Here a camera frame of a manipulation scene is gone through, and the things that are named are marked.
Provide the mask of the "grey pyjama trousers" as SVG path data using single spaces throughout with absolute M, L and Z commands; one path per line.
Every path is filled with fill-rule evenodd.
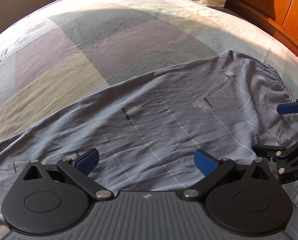
M 1 204 L 32 159 L 53 164 L 96 148 L 91 177 L 113 192 L 181 190 L 202 178 L 193 153 L 251 163 L 255 144 L 291 146 L 298 114 L 276 69 L 228 51 L 134 77 L 56 111 L 0 142 Z

